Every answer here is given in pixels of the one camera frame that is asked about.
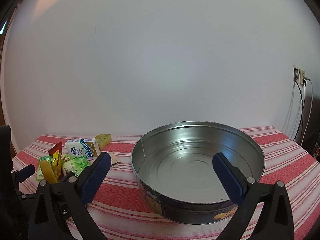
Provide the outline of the green tissue pack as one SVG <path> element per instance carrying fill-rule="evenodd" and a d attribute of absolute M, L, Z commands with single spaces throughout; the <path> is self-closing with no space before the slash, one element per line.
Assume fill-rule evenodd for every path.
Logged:
<path fill-rule="evenodd" d="M 67 161 L 62 165 L 63 175 L 66 176 L 69 172 L 73 172 L 78 177 L 81 172 L 89 166 L 87 158 L 82 156 L 76 156 L 73 160 Z"/>
<path fill-rule="evenodd" d="M 37 181 L 43 180 L 44 174 L 48 175 L 50 174 L 50 172 L 52 172 L 51 162 L 52 162 L 52 157 L 49 155 L 42 156 L 39 158 L 39 164 L 38 164 L 37 173 L 36 173 Z"/>

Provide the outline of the wall power socket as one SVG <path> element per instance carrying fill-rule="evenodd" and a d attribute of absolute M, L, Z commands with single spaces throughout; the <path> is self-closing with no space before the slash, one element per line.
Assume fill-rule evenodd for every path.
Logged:
<path fill-rule="evenodd" d="M 300 77 L 299 77 L 299 68 L 294 66 L 293 67 L 293 77 L 295 81 L 299 81 Z"/>

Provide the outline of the yellow green scouring sponge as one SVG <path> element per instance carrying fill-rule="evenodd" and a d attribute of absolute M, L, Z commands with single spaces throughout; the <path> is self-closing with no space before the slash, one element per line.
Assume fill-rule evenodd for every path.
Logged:
<path fill-rule="evenodd" d="M 95 136 L 100 150 L 103 150 L 112 140 L 110 134 L 99 134 Z"/>

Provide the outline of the yellow foil packet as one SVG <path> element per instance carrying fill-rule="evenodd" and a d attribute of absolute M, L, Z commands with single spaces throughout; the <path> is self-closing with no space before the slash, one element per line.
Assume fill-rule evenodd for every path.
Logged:
<path fill-rule="evenodd" d="M 61 176 L 61 153 L 59 150 L 54 152 L 52 155 L 51 168 L 54 172 L 56 179 L 58 180 L 59 176 Z"/>

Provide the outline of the white charger plug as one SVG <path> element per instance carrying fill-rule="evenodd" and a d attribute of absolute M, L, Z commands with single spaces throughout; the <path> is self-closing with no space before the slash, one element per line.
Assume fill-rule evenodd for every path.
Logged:
<path fill-rule="evenodd" d="M 301 86 L 305 86 L 305 70 L 299 69 L 299 82 Z"/>

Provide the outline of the beige paper sachet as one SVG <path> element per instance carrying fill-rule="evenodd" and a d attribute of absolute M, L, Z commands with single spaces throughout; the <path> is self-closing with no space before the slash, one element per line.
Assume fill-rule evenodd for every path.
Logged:
<path fill-rule="evenodd" d="M 110 157 L 111 157 L 111 166 L 116 165 L 117 163 L 119 163 L 119 160 L 116 158 L 116 156 L 113 153 L 109 153 Z"/>

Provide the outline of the green white small carton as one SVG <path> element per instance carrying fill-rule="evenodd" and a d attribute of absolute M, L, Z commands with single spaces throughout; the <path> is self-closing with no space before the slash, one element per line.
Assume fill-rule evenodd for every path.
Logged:
<path fill-rule="evenodd" d="M 63 153 L 61 154 L 61 164 L 63 165 L 65 162 L 73 160 L 75 157 L 75 155 Z"/>

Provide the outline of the round metal cookie tin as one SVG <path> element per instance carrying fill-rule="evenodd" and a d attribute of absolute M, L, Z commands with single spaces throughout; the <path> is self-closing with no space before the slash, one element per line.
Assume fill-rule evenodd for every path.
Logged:
<path fill-rule="evenodd" d="M 265 168 L 260 146 L 223 124 L 185 121 L 149 131 L 135 144 L 132 169 L 147 205 L 184 224 L 209 224 L 236 212 L 213 166 L 223 153 L 245 176 L 259 180 Z"/>

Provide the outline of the red snack packet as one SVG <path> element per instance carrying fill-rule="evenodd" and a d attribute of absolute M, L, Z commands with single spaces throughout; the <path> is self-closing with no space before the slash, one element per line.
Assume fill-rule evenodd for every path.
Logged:
<path fill-rule="evenodd" d="M 62 142 L 60 141 L 60 142 L 58 142 L 56 145 L 54 145 L 49 151 L 48 151 L 48 153 L 49 153 L 49 155 L 52 157 L 53 156 L 53 154 L 55 153 L 55 152 L 59 152 L 59 153 L 62 153 Z"/>

